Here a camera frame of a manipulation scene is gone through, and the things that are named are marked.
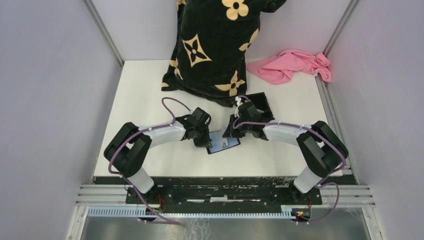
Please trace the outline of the black plastic bin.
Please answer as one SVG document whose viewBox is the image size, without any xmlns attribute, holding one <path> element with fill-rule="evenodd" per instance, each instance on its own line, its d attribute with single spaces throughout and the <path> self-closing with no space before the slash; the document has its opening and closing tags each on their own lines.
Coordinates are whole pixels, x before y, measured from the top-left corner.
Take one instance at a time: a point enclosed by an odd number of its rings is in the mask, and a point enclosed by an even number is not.
<svg viewBox="0 0 424 240">
<path fill-rule="evenodd" d="M 255 105 L 262 119 L 270 121 L 275 119 L 264 92 L 248 94 L 246 97 Z"/>
</svg>

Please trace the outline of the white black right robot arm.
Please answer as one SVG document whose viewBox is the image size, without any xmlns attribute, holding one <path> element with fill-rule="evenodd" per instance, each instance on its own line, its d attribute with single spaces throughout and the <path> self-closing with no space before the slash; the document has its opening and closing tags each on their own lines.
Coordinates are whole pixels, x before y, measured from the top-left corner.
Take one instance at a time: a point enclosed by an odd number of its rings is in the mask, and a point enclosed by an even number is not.
<svg viewBox="0 0 424 240">
<path fill-rule="evenodd" d="M 312 188 L 341 170 L 349 156 L 346 146 L 326 122 L 319 120 L 312 125 L 282 122 L 274 118 L 269 106 L 256 106 L 252 101 L 237 106 L 222 136 L 241 139 L 246 134 L 299 147 L 306 167 L 289 185 L 288 196 L 295 204 L 302 204 Z"/>
</svg>

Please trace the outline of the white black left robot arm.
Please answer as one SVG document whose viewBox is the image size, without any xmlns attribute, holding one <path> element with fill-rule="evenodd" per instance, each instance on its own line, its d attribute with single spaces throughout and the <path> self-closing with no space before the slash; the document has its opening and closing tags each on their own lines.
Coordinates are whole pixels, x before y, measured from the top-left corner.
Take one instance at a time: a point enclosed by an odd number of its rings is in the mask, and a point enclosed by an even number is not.
<svg viewBox="0 0 424 240">
<path fill-rule="evenodd" d="M 103 152 L 109 161 L 109 172 L 127 179 L 138 190 L 138 197 L 149 204 L 158 195 L 154 180 L 143 168 L 151 148 L 170 142 L 193 140 L 197 148 L 209 148 L 211 116 L 197 107 L 191 113 L 174 117 L 172 121 L 159 125 L 139 127 L 125 123 L 112 138 Z"/>
</svg>

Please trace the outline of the black leather card holder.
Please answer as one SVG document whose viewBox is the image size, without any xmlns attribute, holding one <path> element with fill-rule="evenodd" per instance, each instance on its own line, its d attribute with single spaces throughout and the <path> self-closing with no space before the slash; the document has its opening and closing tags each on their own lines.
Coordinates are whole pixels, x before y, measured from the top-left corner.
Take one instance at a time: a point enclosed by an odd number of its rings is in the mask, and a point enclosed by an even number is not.
<svg viewBox="0 0 424 240">
<path fill-rule="evenodd" d="M 223 137 L 223 135 L 224 135 L 223 129 L 216 130 L 209 133 L 211 145 L 210 147 L 206 148 L 206 151 L 209 155 L 228 150 L 230 148 L 239 146 L 241 144 L 238 138 Z"/>
</svg>

